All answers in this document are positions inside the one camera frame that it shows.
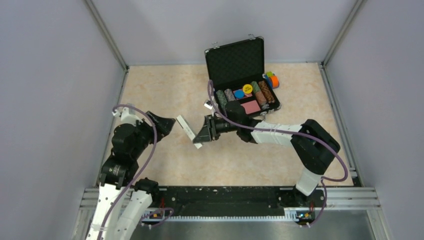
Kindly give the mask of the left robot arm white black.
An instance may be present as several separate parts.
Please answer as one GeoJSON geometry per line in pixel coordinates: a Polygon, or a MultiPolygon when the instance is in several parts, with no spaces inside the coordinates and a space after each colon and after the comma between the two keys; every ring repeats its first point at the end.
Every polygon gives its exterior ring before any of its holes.
{"type": "Polygon", "coordinates": [[[159,184],[148,178],[133,184],[143,151],[170,134],[176,122],[150,111],[146,115],[153,126],[129,108],[113,115],[121,123],[112,136],[112,149],[99,178],[99,195],[88,240],[129,240],[148,207],[160,202],[159,184]]]}

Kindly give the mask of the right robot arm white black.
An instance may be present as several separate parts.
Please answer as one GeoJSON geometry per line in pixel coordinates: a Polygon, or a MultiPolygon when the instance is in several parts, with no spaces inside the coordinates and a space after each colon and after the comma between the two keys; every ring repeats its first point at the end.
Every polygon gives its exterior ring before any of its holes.
{"type": "Polygon", "coordinates": [[[313,192],[340,151],[340,144],[317,121],[307,119],[298,125],[272,124],[254,119],[238,101],[225,105],[225,115],[206,115],[194,144],[216,141],[222,133],[236,132],[246,143],[292,146],[303,164],[295,184],[293,200],[307,206],[314,198],[313,192]]]}

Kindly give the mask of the blue round chip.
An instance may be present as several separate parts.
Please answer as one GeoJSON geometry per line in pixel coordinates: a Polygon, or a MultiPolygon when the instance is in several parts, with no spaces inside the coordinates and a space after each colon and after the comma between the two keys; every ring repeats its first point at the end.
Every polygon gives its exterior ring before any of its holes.
{"type": "Polygon", "coordinates": [[[241,90],[241,89],[235,90],[235,91],[233,92],[233,94],[234,94],[234,97],[235,97],[237,100],[239,100],[239,99],[243,99],[243,98],[245,97],[245,93],[244,93],[244,92],[243,92],[243,90],[241,90]]]}

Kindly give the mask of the pink card deck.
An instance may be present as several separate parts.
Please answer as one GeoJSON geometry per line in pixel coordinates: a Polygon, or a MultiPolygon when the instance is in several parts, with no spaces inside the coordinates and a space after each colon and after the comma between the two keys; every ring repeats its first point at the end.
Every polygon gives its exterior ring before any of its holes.
{"type": "Polygon", "coordinates": [[[257,112],[260,112],[262,109],[256,100],[251,100],[245,103],[242,103],[241,106],[244,108],[247,115],[251,115],[257,112]]]}

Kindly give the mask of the yellow big blind chip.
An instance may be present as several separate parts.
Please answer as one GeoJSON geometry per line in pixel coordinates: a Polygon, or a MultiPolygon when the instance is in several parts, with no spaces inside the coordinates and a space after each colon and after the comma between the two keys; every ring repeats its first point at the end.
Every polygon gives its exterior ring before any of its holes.
{"type": "Polygon", "coordinates": [[[251,84],[245,84],[242,87],[242,91],[245,95],[249,95],[253,92],[253,86],[251,84]]]}

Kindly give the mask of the black poker chip case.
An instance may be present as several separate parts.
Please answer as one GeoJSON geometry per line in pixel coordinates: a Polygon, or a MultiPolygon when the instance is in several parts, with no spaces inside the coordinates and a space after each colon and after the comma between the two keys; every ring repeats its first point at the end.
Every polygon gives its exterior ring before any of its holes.
{"type": "Polygon", "coordinates": [[[265,74],[264,38],[251,35],[248,39],[216,45],[204,51],[208,78],[213,84],[213,97],[224,112],[226,103],[240,104],[256,100],[261,111],[250,117],[278,111],[282,105],[265,74]],[[251,94],[236,99],[234,91],[242,90],[245,84],[253,87],[251,94]]]}

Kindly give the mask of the green toy block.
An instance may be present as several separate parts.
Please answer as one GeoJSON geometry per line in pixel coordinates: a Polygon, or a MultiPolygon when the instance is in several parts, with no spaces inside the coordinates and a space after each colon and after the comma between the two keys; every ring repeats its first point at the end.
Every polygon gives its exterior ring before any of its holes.
{"type": "Polygon", "coordinates": [[[275,76],[275,74],[272,71],[268,71],[265,73],[268,77],[275,76]]]}

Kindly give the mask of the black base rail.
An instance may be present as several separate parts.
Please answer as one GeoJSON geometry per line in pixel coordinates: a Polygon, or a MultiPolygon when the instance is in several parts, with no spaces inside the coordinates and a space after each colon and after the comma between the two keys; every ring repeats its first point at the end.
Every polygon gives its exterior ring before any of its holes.
{"type": "Polygon", "coordinates": [[[148,211],[155,219],[254,219],[286,217],[311,219],[324,205],[325,192],[316,189],[304,196],[294,187],[279,186],[133,186],[130,192],[152,194],[148,211]]]}

